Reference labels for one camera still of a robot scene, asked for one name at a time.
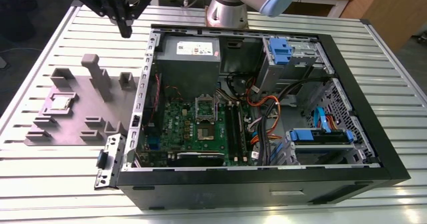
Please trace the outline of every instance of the expansion slot bracket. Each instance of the expansion slot bracket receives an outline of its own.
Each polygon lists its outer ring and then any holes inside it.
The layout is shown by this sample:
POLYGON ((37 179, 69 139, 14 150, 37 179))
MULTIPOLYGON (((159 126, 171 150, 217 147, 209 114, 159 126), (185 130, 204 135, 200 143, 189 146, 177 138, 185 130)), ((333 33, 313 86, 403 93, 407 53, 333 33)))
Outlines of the expansion slot bracket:
POLYGON ((121 134, 108 136, 105 147, 99 152, 95 190, 119 189, 116 187, 127 138, 121 134))

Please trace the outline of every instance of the aluminum workbench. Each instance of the aluminum workbench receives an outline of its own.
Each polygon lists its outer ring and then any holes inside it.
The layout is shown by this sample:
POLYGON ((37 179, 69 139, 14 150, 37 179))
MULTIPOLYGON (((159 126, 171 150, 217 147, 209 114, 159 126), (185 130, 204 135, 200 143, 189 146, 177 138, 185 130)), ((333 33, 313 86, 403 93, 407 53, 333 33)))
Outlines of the aluminum workbench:
POLYGON ((101 146, 25 146, 54 68, 89 75, 80 60, 100 56, 109 76, 140 75, 151 24, 204 26, 204 10, 151 6, 123 39, 107 18, 72 6, 0 119, 0 221, 54 223, 423 223, 427 220, 427 98, 369 25, 355 19, 249 13, 252 29, 333 37, 411 179, 336 205, 141 212, 121 191, 93 191, 101 146))

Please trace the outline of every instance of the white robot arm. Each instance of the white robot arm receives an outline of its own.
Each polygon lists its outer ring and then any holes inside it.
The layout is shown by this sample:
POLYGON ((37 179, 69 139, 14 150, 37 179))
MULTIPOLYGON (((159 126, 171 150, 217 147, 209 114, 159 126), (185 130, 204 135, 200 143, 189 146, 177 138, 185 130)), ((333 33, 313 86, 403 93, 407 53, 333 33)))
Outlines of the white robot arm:
MULTIPOLYGON (((132 23, 139 18, 152 0, 80 0, 101 17, 108 16, 119 27, 120 34, 129 38, 132 23)), ((248 26, 247 5, 268 17, 277 16, 292 0, 212 0, 207 11, 208 25, 212 27, 241 29, 248 26)))

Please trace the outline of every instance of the sticker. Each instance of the sticker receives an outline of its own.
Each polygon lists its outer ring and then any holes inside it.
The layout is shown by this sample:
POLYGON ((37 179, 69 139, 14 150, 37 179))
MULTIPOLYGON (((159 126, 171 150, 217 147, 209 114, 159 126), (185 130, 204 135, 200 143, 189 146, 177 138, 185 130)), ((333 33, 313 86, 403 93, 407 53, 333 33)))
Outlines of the sticker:
POLYGON ((212 56, 213 55, 212 42, 180 41, 176 44, 176 54, 212 56))
POLYGON ((260 89, 259 89, 255 85, 251 87, 251 89, 252 89, 252 91, 253 91, 255 93, 259 93, 259 91, 260 91, 260 89))
POLYGON ((251 158, 252 158, 252 159, 257 159, 259 156, 260 156, 260 153, 256 152, 256 151, 252 151, 251 158))

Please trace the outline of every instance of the power supply label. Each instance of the power supply label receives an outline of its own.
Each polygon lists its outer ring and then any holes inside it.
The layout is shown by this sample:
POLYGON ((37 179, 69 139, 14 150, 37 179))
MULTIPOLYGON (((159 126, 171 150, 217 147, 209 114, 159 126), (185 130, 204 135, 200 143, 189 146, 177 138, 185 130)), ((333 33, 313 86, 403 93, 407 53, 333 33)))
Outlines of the power supply label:
POLYGON ((180 41, 176 44, 177 55, 212 56, 213 48, 211 42, 180 41))

